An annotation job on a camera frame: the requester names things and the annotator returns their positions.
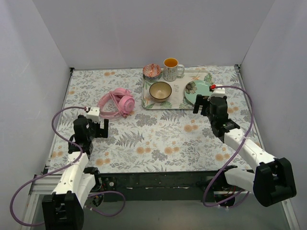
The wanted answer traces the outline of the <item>red patterned small bowl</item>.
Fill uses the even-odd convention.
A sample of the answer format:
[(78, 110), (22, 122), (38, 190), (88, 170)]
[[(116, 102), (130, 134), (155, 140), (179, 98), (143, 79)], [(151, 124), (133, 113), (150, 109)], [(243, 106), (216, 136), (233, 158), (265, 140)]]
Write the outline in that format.
[(143, 76), (147, 79), (154, 80), (157, 79), (161, 74), (161, 67), (158, 64), (148, 64), (143, 67)]

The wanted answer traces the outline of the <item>mint green plate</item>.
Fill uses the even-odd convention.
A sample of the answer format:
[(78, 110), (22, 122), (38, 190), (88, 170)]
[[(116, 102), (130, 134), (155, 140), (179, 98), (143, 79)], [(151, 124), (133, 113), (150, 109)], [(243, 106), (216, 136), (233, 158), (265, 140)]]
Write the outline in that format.
[(189, 104), (194, 105), (198, 94), (202, 96), (210, 96), (212, 92), (209, 90), (210, 83), (204, 80), (193, 80), (187, 83), (184, 88), (184, 96)]

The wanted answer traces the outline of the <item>pink headphones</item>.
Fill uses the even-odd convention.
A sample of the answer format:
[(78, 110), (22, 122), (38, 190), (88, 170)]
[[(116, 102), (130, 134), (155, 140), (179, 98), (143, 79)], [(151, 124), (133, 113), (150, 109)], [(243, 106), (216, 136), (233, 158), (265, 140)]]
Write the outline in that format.
[[(104, 106), (109, 100), (112, 100), (115, 107), (117, 108), (116, 112), (105, 112), (103, 111)], [(135, 107), (135, 100), (131, 91), (124, 88), (117, 88), (113, 91), (108, 92), (104, 95), (98, 102), (98, 107), (100, 108), (100, 116), (104, 118), (113, 118), (118, 115), (126, 118), (126, 116), (133, 111)]]

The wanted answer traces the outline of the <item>floral table mat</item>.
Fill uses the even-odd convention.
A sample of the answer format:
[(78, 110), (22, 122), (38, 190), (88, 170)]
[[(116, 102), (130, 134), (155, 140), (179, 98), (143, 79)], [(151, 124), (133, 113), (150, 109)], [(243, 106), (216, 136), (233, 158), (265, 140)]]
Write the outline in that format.
[(135, 99), (127, 117), (109, 121), (108, 138), (93, 141), (88, 166), (102, 173), (139, 173), (170, 171), (211, 171), (227, 160), (241, 169), (248, 164), (214, 136), (206, 117), (188, 110), (186, 102), (172, 110), (170, 103), (153, 109), (153, 101), (142, 94), (141, 69), (75, 70), (72, 73), (49, 169), (64, 166), (73, 121), (82, 113), (81, 106), (96, 106), (99, 99), (118, 87), (129, 89)]

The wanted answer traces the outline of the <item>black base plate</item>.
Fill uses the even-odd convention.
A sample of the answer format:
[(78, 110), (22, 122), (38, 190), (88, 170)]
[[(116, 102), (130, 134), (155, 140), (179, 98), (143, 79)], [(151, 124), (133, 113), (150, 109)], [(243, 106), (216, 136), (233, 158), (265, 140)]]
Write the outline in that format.
[(116, 191), (126, 201), (202, 201), (218, 171), (100, 173), (104, 191)]

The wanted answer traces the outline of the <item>floral serving tray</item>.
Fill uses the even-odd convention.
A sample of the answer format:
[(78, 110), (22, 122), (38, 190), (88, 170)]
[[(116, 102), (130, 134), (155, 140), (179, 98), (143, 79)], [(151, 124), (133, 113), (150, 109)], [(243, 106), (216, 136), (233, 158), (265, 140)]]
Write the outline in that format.
[[(186, 70), (183, 76), (178, 76), (175, 81), (167, 82), (163, 78), (163, 74), (157, 79), (149, 80), (143, 79), (142, 83), (142, 106), (148, 110), (159, 109), (193, 109), (194, 105), (188, 103), (184, 96), (184, 88), (190, 81), (201, 80), (213, 84), (212, 74), (203, 69), (189, 69)], [(149, 94), (150, 86), (158, 81), (167, 82), (171, 88), (172, 93), (167, 101), (158, 103)]]

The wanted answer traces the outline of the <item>floral mug orange inside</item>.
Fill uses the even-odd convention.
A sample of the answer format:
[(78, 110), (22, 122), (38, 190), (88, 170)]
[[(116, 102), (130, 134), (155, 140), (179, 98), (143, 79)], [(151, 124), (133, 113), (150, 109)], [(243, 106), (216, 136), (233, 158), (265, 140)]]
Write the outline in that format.
[(164, 60), (163, 75), (166, 81), (175, 81), (178, 76), (183, 76), (185, 73), (185, 67), (179, 64), (175, 58), (167, 58)]

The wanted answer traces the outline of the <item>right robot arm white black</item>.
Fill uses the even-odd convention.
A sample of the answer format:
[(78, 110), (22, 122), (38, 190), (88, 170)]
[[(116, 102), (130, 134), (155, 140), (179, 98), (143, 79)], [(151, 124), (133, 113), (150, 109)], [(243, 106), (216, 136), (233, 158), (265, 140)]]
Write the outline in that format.
[(295, 197), (296, 186), (290, 161), (276, 158), (246, 138), (240, 126), (228, 117), (227, 97), (197, 95), (193, 113), (208, 117), (213, 134), (234, 149), (251, 167), (247, 172), (228, 162), (210, 180), (207, 194), (214, 182), (228, 190), (232, 186), (253, 193), (264, 207)]

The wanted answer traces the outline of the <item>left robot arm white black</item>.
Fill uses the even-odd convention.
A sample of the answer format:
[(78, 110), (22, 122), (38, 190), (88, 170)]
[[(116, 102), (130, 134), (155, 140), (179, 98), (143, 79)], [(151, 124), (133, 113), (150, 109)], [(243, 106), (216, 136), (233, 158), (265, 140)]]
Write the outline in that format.
[(83, 207), (91, 191), (102, 186), (97, 177), (98, 169), (86, 167), (93, 151), (95, 138), (108, 137), (109, 120), (100, 126), (94, 115), (79, 115), (73, 122), (74, 134), (69, 139), (67, 168), (50, 195), (42, 201), (45, 228), (47, 230), (80, 230), (84, 223)]

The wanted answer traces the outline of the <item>beige brown bowl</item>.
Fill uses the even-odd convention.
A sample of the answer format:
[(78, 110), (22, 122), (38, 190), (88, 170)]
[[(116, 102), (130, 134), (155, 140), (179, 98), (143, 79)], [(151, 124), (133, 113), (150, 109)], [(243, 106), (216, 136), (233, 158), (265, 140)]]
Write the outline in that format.
[(167, 101), (171, 93), (171, 86), (163, 81), (155, 82), (149, 88), (149, 94), (158, 103)]

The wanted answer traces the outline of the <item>aluminium frame rail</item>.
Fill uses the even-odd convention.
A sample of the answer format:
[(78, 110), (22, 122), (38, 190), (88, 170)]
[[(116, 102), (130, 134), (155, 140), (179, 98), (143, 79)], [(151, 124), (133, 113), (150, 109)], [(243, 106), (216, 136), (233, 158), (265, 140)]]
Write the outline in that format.
[(60, 181), (60, 174), (53, 174), (42, 179), (32, 182), (30, 187), (30, 195), (48, 195), (51, 194)]

